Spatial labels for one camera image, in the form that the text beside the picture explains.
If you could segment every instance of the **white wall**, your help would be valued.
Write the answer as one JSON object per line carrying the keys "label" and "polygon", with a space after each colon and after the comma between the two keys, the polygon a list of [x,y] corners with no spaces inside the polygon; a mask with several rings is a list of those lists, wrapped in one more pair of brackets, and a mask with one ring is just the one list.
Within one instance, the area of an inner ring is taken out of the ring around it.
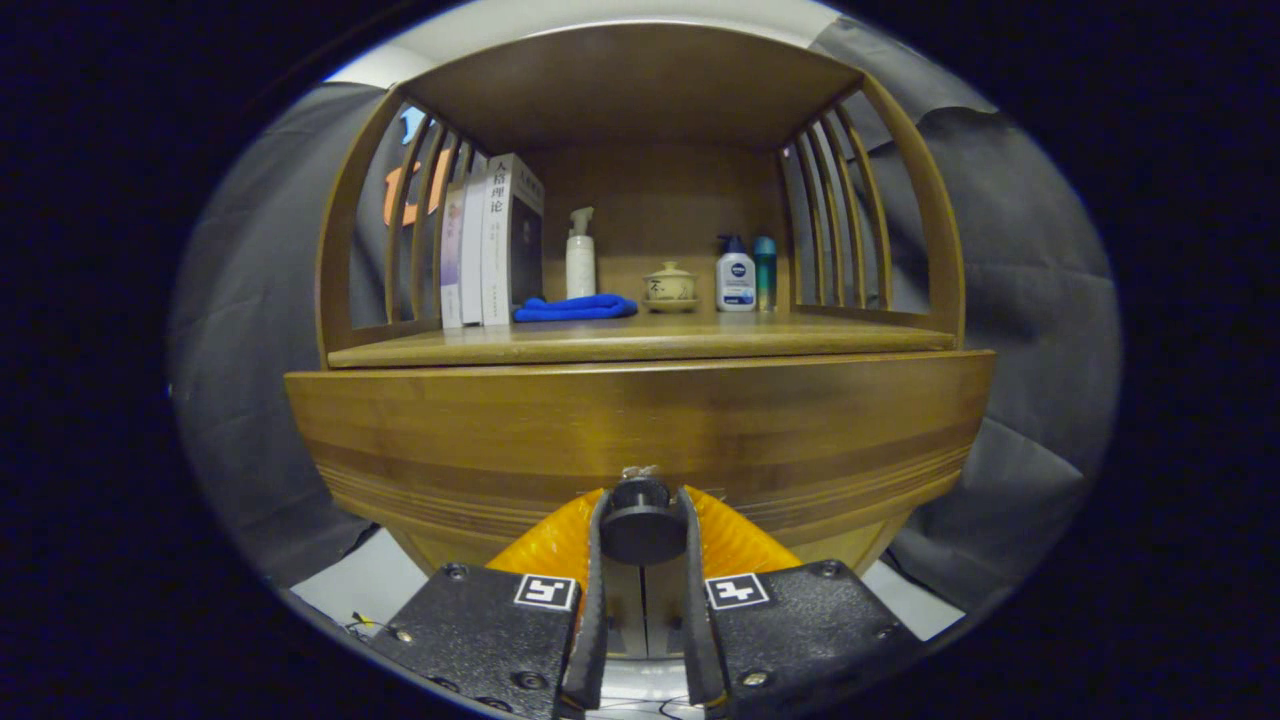
{"label": "white wall", "polygon": [[686,22],[808,47],[840,13],[810,0],[476,0],[410,28],[329,81],[389,87],[521,37],[616,22]]}

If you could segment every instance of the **white book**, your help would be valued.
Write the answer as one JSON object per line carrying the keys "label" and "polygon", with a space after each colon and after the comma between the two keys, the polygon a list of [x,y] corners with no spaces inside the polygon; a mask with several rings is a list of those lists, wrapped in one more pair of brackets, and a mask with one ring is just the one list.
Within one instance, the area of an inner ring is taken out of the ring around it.
{"label": "white book", "polygon": [[440,322],[445,328],[462,327],[461,255],[465,181],[444,192],[444,227],[440,231]]}
{"label": "white book", "polygon": [[462,291],[462,324],[479,325],[484,322],[483,281],[480,279],[480,256],[484,224],[484,195],[488,182],[489,161],[480,154],[475,155],[471,174],[467,176],[466,199],[462,209],[462,252],[460,254],[460,284]]}
{"label": "white book", "polygon": [[480,279],[485,325],[509,325],[512,301],[541,295],[543,183],[515,152],[489,160]]}

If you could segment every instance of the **blue towel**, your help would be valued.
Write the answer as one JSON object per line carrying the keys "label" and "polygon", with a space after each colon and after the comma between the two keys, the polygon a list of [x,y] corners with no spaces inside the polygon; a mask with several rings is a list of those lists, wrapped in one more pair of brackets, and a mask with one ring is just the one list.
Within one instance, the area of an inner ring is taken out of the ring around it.
{"label": "blue towel", "polygon": [[547,302],[534,297],[516,310],[517,323],[547,320],[595,320],[600,318],[626,318],[636,314],[636,304],[617,295],[589,295],[562,302]]}

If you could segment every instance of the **teal bottle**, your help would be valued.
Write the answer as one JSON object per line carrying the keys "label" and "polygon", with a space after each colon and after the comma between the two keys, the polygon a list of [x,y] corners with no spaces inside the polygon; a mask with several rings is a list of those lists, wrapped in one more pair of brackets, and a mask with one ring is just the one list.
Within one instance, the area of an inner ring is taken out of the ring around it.
{"label": "teal bottle", "polygon": [[759,236],[751,251],[755,260],[755,306],[762,313],[778,309],[778,247],[773,238]]}

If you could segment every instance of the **shelf top panel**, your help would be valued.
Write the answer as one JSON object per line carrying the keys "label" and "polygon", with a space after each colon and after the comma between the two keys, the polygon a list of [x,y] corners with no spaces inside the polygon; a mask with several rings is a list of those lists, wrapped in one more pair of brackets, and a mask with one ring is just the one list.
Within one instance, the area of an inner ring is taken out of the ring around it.
{"label": "shelf top panel", "polygon": [[493,154],[626,142],[774,150],[861,79],[754,35],[627,23],[498,45],[401,87]]}
{"label": "shelf top panel", "polygon": [[934,331],[800,313],[641,310],[631,318],[468,327],[329,354],[329,366],[416,368],[955,350]]}

